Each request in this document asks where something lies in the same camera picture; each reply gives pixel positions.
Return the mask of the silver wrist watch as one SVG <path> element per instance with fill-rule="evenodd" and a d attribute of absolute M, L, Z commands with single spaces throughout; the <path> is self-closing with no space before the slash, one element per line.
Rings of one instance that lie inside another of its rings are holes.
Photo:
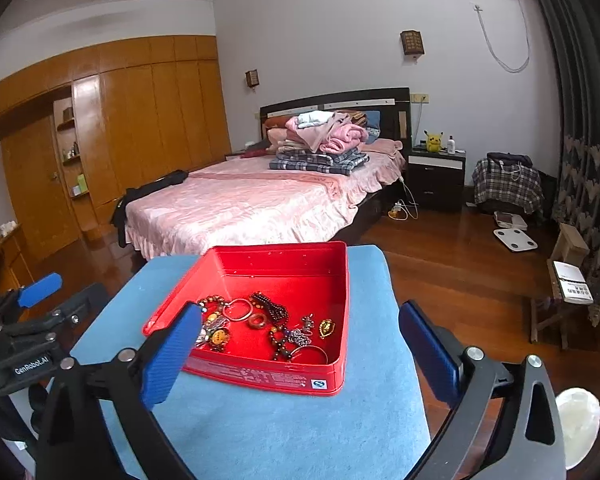
<path fill-rule="evenodd" d="M 202 323 L 194 347 L 201 349 L 204 346 L 212 351 L 223 352 L 230 342 L 230 320 L 219 312 L 211 313 Z"/>

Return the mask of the wooden wardrobe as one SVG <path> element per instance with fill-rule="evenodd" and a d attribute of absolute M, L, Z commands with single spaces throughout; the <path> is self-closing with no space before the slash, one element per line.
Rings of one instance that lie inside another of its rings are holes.
<path fill-rule="evenodd" d="M 128 188 L 230 152 L 216 39 L 117 40 L 30 65 L 0 80 L 0 143 L 42 260 L 106 226 Z"/>

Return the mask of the small wooden stool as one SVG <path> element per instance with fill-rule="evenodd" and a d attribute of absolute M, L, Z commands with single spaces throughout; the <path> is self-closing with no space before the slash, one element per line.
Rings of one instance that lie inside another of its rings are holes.
<path fill-rule="evenodd" d="M 560 348 L 568 349 L 568 320 L 580 307 L 593 303 L 593 297 L 581 272 L 590 252 L 580 232 L 570 224 L 559 226 L 559 235 L 546 262 L 550 277 L 550 296 L 532 299 L 530 306 L 530 341 L 539 341 L 541 330 L 557 326 Z"/>

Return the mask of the left wall lamp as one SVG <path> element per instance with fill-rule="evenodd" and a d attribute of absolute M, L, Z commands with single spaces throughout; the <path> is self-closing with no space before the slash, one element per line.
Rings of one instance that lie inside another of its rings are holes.
<path fill-rule="evenodd" d="M 259 74 L 257 70 L 247 70 L 245 72 L 245 81 L 248 88 L 256 88 L 260 84 Z"/>

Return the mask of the white small bottle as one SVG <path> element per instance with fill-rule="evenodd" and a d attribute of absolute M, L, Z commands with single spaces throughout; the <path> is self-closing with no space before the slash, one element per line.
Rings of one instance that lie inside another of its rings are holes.
<path fill-rule="evenodd" d="M 456 143 L 452 136 L 449 136 L 448 143 L 446 144 L 446 152 L 448 154 L 456 153 Z"/>

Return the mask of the red metal tin box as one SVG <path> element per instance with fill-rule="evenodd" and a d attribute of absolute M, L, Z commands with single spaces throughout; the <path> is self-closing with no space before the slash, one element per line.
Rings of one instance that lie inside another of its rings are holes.
<path fill-rule="evenodd" d="M 268 391 L 333 396 L 347 362 L 349 272 L 343 242 L 215 247 L 143 327 L 199 314 L 187 373 Z"/>

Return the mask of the white device on stool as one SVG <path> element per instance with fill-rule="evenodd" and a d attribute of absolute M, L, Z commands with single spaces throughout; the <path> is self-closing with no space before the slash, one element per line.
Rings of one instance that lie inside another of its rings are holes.
<path fill-rule="evenodd" d="M 561 261 L 554 261 L 553 269 L 560 292 L 562 293 L 562 299 L 567 304 L 589 306 L 594 302 L 588 284 L 586 284 L 584 276 L 577 266 Z"/>

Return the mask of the small gold pendant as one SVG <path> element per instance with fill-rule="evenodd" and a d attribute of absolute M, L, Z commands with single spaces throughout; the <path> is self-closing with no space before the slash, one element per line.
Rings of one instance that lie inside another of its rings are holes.
<path fill-rule="evenodd" d="M 324 320 L 321 320 L 320 326 L 318 326 L 318 334 L 321 339 L 326 339 L 332 336 L 335 328 L 336 324 L 331 318 L 324 318 Z"/>

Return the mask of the pile of folded clothes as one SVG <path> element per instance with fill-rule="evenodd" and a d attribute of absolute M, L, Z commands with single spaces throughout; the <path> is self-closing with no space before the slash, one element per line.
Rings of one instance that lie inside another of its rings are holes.
<path fill-rule="evenodd" d="M 378 110 L 311 110 L 265 119 L 262 129 L 274 170 L 349 177 L 373 158 L 404 167 L 402 143 L 381 132 Z"/>

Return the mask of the black white nightstand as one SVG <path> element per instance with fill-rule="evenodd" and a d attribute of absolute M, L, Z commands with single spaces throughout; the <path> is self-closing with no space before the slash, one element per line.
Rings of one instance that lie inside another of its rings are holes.
<path fill-rule="evenodd" d="M 411 150 L 406 159 L 406 186 L 419 208 L 462 209 L 466 156 Z"/>

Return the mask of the right wall lamp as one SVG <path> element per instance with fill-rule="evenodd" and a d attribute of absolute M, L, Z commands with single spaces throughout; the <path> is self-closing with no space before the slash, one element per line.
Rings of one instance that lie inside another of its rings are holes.
<path fill-rule="evenodd" d="M 419 58 L 425 54 L 424 40 L 419 30 L 404 30 L 400 32 L 401 46 L 405 56 Z"/>

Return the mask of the white plastic jug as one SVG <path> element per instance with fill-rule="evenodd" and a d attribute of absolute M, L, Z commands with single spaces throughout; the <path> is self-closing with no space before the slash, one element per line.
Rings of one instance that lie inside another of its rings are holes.
<path fill-rule="evenodd" d="M 556 396 L 564 437 L 566 469 L 577 467 L 592 450 L 600 431 L 600 400 L 583 388 L 569 388 Z"/>

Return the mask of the black bed headboard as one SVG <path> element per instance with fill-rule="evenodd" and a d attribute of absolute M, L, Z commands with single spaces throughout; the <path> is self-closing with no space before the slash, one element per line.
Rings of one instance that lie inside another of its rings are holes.
<path fill-rule="evenodd" d="M 266 140 L 262 129 L 265 119 L 311 110 L 378 110 L 384 136 L 406 143 L 411 141 L 411 92 L 407 88 L 353 90 L 267 105 L 259 114 L 261 139 Z"/>

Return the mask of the thin silver bangle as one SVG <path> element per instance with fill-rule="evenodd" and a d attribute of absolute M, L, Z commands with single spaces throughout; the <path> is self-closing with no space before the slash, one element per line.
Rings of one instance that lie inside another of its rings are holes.
<path fill-rule="evenodd" d="M 327 352 L 315 344 L 295 348 L 290 352 L 291 363 L 326 365 L 329 363 Z"/>

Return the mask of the wooden side desk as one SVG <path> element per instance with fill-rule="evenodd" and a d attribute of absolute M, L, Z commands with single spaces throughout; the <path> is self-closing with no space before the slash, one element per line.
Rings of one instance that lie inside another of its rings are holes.
<path fill-rule="evenodd" d="M 33 282 L 27 241 L 23 230 L 16 226 L 0 240 L 0 297 L 11 289 L 26 287 Z"/>

